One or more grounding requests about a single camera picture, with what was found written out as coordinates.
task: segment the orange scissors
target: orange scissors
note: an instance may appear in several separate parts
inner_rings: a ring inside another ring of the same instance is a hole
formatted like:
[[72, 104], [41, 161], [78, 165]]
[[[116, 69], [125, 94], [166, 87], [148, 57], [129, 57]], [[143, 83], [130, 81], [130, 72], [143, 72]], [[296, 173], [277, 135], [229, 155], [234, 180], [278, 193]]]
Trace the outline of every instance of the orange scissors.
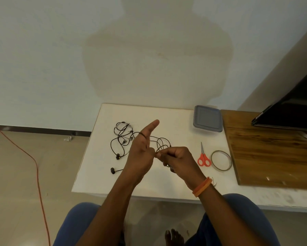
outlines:
[[212, 164], [211, 160], [205, 155], [204, 147], [202, 146], [202, 142], [201, 142], [201, 155], [199, 159], [197, 160], [197, 163], [201, 167], [203, 166], [209, 167]]

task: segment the bare foot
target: bare foot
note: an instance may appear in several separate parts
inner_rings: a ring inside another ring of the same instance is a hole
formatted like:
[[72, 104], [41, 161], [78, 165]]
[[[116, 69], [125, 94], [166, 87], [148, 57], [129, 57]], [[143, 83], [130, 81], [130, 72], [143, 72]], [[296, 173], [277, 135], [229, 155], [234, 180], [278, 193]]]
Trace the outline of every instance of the bare foot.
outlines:
[[172, 233], [170, 231], [165, 232], [165, 240], [166, 240], [166, 246], [184, 245], [183, 236], [181, 236], [180, 233], [174, 229], [172, 229]]

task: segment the hand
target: hand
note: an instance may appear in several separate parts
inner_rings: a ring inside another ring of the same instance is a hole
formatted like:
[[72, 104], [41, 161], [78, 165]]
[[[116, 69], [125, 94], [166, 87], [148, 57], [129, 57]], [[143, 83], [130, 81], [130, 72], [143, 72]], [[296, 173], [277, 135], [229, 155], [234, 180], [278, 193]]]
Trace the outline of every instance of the hand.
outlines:
[[154, 120], [141, 130], [145, 137], [138, 134], [132, 142], [121, 176], [134, 180], [135, 185], [140, 183], [144, 175], [150, 170], [153, 158], [156, 156], [155, 150], [150, 148], [150, 135], [158, 124], [159, 120]]
[[183, 179], [192, 191], [206, 179], [186, 147], [163, 149], [156, 154], [156, 157], [164, 166], [170, 165], [173, 168], [171, 171]]

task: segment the television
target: television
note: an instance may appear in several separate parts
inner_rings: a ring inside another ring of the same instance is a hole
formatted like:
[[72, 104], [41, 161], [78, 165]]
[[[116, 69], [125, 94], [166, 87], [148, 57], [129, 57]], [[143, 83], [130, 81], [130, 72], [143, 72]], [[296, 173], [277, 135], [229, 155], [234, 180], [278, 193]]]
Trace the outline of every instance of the television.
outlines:
[[307, 131], [307, 75], [287, 95], [254, 118], [251, 124]]

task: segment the container lid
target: container lid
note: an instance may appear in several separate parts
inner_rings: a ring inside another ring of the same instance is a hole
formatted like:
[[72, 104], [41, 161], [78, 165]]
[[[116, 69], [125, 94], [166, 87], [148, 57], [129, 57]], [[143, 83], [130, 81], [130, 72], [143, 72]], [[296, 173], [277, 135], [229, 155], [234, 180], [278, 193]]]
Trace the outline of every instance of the container lid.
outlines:
[[194, 108], [193, 126], [214, 132], [223, 131], [222, 114], [219, 109], [203, 105]]

